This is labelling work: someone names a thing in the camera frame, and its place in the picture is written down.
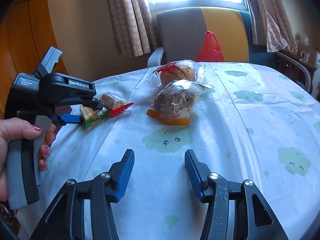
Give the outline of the cracker pack green trim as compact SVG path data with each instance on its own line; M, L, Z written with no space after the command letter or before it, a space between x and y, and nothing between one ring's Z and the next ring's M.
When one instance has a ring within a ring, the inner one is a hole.
M103 107L103 109L95 111L89 107L81 105L80 113L84 120L85 128L90 128L108 116L109 110Z

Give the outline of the brown roll red-end wrapper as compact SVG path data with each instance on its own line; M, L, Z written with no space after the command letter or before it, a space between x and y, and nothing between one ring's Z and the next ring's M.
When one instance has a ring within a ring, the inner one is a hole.
M104 93L99 101L109 111L110 116L118 116L133 105L133 102L124 100L110 92Z

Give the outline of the clear bag nut pastry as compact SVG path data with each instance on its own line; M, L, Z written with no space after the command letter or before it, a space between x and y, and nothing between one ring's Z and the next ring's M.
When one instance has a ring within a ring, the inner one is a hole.
M213 86L197 81L171 81L156 95L146 114L166 125L187 126L198 99L213 90Z

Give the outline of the round bread clear bag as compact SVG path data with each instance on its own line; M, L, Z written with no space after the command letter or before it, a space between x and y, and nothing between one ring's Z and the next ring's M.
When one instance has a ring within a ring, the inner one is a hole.
M149 76L159 81L159 87L164 88L175 80L203 81L204 65L191 61L182 60L166 63L159 66Z

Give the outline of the wooden wardrobe panels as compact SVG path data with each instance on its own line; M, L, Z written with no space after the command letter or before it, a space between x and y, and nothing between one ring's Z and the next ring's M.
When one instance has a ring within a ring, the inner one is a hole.
M1 23L1 118L18 73L32 74L49 47L57 47L47 0L16 0Z

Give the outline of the beige patterned curtain left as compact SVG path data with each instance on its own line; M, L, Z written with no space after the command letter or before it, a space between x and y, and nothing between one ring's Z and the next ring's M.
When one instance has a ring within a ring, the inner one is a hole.
M108 0L118 53L139 57L157 47L148 0Z

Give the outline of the beige patterned curtain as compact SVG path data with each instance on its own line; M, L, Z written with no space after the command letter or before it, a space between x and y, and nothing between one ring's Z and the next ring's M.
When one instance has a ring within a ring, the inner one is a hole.
M280 50L297 53L289 17L283 0L247 0L253 44L265 46L267 52Z
M108 0L118 53L139 57L157 47L148 0Z

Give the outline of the white cloud pattern tablecloth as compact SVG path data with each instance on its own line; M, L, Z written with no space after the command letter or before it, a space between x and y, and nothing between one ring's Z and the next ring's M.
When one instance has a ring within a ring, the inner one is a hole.
M67 179L90 180L130 148L135 164L124 197L112 207L120 239L199 239L207 207L195 197L184 165L192 149L224 178L251 179L289 239L300 239L319 212L319 102L272 68L207 63L188 126L147 116L158 94L152 69L95 82L132 102L123 114L91 128L68 124L51 146L40 200L17 212L28 239Z

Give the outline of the red plastic bag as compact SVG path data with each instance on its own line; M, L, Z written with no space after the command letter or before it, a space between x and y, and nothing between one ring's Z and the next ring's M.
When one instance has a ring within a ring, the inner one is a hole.
M225 58L221 49L220 42L216 35L211 31L206 31L204 43L198 53L196 62L224 62Z

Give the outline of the beige patterned curtain right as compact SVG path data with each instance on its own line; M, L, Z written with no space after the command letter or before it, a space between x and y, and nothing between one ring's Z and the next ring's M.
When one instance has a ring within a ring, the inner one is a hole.
M247 0L253 44L265 46L267 52L280 50L297 53L289 17L283 0Z

